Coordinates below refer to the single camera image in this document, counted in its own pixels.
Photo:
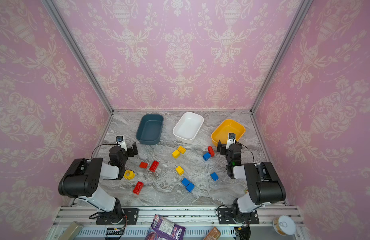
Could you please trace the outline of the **yellow container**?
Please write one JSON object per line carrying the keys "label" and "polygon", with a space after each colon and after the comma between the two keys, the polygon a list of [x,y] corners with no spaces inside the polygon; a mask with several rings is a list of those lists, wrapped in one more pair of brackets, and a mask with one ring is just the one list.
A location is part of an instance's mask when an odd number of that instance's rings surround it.
{"label": "yellow container", "polygon": [[236,136],[235,139],[238,141],[241,139],[241,137],[244,135],[245,132],[246,132],[246,128],[242,124],[232,119],[227,119],[223,121],[213,131],[213,133],[211,134],[211,139],[212,139],[213,144],[217,147],[217,144],[219,141],[221,141],[222,144],[227,143],[229,133],[234,133]]}

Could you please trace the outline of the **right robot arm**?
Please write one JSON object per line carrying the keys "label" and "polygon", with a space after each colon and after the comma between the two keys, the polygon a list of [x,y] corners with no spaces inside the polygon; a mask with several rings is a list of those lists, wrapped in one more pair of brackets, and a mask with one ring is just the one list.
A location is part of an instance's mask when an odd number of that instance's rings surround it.
{"label": "right robot arm", "polygon": [[243,164],[242,147],[235,140],[229,140],[226,144],[218,142],[217,152],[226,158],[227,175],[234,180],[245,180],[247,184],[247,193],[235,199],[231,205],[232,219],[237,223],[258,224],[255,216],[257,209],[284,201],[286,191],[272,163]]}

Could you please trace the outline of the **white container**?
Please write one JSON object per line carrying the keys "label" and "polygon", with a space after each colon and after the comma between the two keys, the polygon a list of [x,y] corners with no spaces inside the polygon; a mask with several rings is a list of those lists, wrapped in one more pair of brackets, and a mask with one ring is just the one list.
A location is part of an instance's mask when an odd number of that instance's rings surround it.
{"label": "white container", "polygon": [[194,142],[203,123],[203,116],[193,112],[186,112],[175,125],[173,134],[178,141],[191,144]]}

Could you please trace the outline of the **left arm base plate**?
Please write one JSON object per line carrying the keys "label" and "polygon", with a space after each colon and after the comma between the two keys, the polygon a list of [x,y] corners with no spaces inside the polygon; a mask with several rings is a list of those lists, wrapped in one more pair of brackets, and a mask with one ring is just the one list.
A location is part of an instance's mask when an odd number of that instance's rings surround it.
{"label": "left arm base plate", "polygon": [[112,213],[98,213],[97,225],[136,225],[139,215],[138,208],[126,208],[120,216]]}

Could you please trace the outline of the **dark teal container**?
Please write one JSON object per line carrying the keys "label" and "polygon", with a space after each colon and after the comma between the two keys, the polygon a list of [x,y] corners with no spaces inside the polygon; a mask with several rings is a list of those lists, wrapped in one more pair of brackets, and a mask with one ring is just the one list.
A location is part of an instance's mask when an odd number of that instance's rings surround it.
{"label": "dark teal container", "polygon": [[164,116],[146,114],[141,118],[136,139],[142,145],[157,145],[160,142],[164,125]]}

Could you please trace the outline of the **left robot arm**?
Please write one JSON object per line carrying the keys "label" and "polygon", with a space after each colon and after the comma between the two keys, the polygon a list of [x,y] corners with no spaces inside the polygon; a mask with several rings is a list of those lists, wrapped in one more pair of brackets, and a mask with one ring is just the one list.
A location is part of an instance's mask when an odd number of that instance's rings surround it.
{"label": "left robot arm", "polygon": [[89,219],[96,220],[97,225],[135,225],[138,209],[123,209],[118,198],[109,195],[101,186],[100,180],[122,180],[126,176],[126,163],[138,154],[137,143],[124,149],[113,146],[109,152],[110,161],[103,158],[75,159],[59,182],[58,192],[61,196],[78,199],[90,204],[97,212]]}

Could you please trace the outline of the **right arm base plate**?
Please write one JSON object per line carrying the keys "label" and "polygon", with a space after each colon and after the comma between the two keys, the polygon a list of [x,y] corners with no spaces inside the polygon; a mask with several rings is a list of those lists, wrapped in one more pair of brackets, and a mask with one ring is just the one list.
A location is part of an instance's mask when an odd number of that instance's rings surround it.
{"label": "right arm base plate", "polygon": [[257,211],[251,213],[240,213],[239,211],[235,212],[232,208],[220,207],[216,209],[215,213],[218,217],[218,222],[221,225],[257,225],[260,223]]}

